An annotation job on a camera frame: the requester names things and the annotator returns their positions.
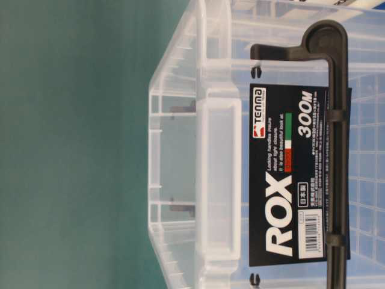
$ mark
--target clear plastic storage box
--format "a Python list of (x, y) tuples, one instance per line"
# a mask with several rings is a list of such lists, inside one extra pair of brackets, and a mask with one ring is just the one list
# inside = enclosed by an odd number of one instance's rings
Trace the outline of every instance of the clear plastic storage box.
[(250, 83), (328, 86), (326, 61), (263, 61), (318, 20), (348, 33), (348, 288), (385, 288), (385, 13), (273, 0), (192, 0), (149, 88), (149, 234), (172, 289), (325, 288), (326, 262), (249, 267)]

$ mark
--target black product label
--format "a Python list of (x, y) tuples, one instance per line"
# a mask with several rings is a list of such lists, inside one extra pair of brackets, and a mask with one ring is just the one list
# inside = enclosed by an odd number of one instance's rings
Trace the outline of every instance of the black product label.
[(250, 266), (326, 260), (327, 99), (326, 87), (250, 85)]

